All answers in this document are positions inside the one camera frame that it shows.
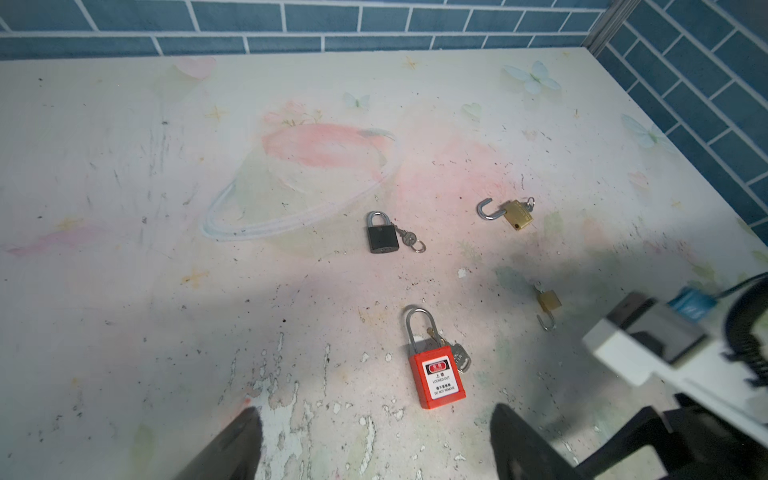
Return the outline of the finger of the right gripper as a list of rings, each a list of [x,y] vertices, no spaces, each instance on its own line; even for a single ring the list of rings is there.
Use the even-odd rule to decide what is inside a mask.
[[[690,450],[683,438],[671,431],[665,418],[652,407],[635,414],[601,448],[581,462],[576,471],[594,479],[644,447],[651,447],[668,473],[690,463]]]

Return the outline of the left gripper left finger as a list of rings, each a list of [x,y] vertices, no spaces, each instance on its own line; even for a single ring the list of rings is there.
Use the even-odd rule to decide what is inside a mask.
[[[251,406],[229,423],[175,479],[253,480],[261,459],[262,421]]]

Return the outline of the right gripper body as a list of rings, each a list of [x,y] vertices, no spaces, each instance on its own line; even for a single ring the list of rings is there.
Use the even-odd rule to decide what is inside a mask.
[[[695,459],[702,479],[766,479],[767,448],[683,393],[664,413]]]

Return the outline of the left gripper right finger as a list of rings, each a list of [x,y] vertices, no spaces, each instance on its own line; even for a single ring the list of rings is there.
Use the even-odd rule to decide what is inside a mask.
[[[501,480],[582,479],[510,406],[497,404],[490,420],[490,443]]]

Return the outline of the key of red padlock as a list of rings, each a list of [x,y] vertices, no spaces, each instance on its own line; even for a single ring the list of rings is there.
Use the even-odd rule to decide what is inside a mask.
[[[467,351],[464,349],[464,347],[461,344],[449,343],[432,327],[427,329],[427,333],[441,347],[448,346],[451,349],[457,368],[461,373],[466,373],[469,371],[472,360],[469,354],[467,353]]]

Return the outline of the red safety padlock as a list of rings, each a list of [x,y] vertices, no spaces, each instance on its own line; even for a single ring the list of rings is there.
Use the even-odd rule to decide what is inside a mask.
[[[421,307],[406,310],[405,326],[410,344],[409,365],[421,407],[432,410],[465,399],[467,394],[451,347],[440,346],[425,351],[417,349],[411,326],[411,319],[417,313],[427,317],[434,333],[437,328],[434,317],[428,310]]]

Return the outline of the brass padlock shackle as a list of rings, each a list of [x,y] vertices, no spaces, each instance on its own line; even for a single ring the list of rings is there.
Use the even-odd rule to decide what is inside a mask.
[[[500,218],[504,218],[516,231],[526,228],[533,222],[532,212],[536,204],[534,197],[528,197],[523,201],[507,201],[502,204],[496,211],[487,213],[484,211],[484,208],[491,202],[491,198],[486,198],[477,204],[476,212],[481,219],[486,221],[494,221]]]

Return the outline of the key of black padlock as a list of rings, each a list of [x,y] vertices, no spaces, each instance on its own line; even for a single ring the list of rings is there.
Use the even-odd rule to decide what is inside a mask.
[[[400,228],[397,225],[395,225],[395,231],[400,235],[403,244],[415,253],[424,253],[426,251],[426,245],[418,239],[414,232]]]

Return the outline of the black padlock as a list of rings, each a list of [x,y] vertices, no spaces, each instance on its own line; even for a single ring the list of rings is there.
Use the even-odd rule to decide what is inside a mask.
[[[371,253],[385,254],[399,250],[396,227],[386,213],[369,212],[366,216],[366,228]]]

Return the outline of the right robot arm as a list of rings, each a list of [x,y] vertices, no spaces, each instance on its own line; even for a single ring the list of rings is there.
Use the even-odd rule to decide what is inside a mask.
[[[767,276],[714,295],[685,287],[661,302],[620,301],[584,336],[592,355],[626,382],[675,388],[675,409],[644,407],[577,468],[594,479],[650,447],[668,479],[767,476]]]

